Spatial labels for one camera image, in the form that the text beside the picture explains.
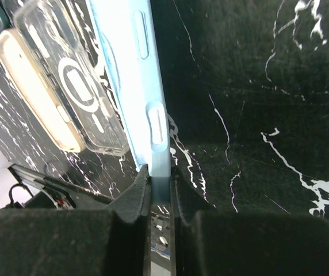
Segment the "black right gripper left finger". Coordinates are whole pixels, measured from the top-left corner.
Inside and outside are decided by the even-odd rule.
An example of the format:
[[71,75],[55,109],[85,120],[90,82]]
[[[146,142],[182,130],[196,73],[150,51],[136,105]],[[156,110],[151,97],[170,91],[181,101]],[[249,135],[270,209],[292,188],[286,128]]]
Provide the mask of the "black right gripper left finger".
[[0,275],[150,275],[151,178],[103,209],[0,209]]

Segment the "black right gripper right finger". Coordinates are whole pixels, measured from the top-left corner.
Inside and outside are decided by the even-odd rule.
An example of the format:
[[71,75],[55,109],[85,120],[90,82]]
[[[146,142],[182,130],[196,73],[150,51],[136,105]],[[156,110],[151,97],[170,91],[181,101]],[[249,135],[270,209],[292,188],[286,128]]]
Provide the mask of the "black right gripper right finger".
[[216,209],[171,169],[172,275],[329,275],[329,224],[318,217]]

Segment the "light blue phone case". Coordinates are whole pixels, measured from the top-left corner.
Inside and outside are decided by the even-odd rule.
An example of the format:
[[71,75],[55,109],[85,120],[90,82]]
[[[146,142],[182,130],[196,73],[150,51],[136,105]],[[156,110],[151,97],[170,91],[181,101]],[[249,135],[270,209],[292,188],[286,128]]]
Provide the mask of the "light blue phone case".
[[148,167],[152,204],[169,204],[169,122],[151,2],[88,1],[87,7],[135,165]]

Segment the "clear phone case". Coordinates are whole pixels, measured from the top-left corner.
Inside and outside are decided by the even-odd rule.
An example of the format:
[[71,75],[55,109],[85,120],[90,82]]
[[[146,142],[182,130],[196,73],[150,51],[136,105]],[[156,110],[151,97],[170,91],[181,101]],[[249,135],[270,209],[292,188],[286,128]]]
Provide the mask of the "clear phone case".
[[126,135],[90,63],[70,9],[62,1],[27,1],[14,24],[37,55],[45,77],[93,152],[122,156]]

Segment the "beige phone case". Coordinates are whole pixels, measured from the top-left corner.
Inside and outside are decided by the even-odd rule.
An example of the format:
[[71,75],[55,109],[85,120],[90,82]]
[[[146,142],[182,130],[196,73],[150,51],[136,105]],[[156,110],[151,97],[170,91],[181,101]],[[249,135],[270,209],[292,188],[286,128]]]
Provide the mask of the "beige phone case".
[[83,151],[78,130],[15,29],[0,33],[0,63],[54,145],[67,152]]

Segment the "phone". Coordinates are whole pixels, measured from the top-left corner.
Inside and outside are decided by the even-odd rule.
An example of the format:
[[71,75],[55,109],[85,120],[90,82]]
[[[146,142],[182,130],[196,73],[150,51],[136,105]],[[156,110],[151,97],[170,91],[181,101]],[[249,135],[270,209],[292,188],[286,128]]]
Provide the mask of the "phone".
[[12,27],[12,20],[8,16],[6,10],[3,7],[3,2],[0,1],[0,25],[1,29],[9,29]]

